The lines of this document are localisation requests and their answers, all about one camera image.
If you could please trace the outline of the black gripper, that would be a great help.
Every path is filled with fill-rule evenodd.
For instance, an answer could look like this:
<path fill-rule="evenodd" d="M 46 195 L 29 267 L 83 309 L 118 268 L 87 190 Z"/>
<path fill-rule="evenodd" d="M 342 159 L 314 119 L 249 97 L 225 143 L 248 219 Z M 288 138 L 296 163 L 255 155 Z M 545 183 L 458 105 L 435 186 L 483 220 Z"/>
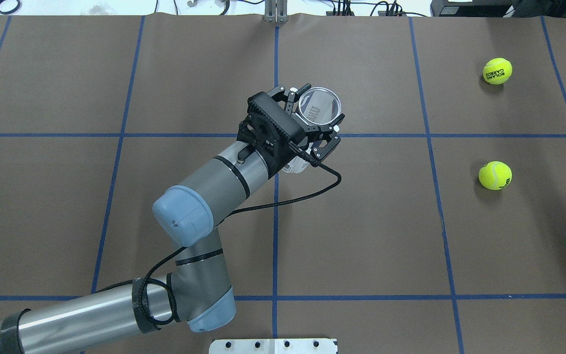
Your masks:
<path fill-rule="evenodd" d="M 344 121 L 345 114 L 320 125 L 312 143 L 310 134 L 315 129 L 292 116 L 300 97 L 311 88 L 312 85 L 307 83 L 300 88 L 278 86 L 267 92 L 275 102 L 284 103 L 286 112 L 263 114 L 263 158 L 270 173 L 301 173 L 310 165 L 308 157 L 303 158 L 308 154 L 310 144 L 310 155 L 323 163 L 342 141 L 339 124 Z"/>

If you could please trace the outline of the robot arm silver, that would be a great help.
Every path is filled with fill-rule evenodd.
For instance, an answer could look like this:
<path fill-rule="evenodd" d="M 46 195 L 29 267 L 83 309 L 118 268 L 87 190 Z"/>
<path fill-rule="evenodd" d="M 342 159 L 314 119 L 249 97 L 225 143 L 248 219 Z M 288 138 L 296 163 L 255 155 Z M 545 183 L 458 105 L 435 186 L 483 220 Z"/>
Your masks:
<path fill-rule="evenodd" d="M 246 211 L 312 199 L 341 183 L 324 159 L 339 145 L 344 119 L 332 90 L 274 87 L 247 99 L 236 141 L 171 186 L 151 210 L 171 239 L 171 253 L 144 276 L 0 320 L 0 354 L 76 354 L 89 348 L 149 334 L 173 323 L 193 332 L 221 328 L 236 314 L 218 227 Z M 336 177 L 325 188 L 282 202 L 242 207 L 281 171 L 307 166 Z"/>

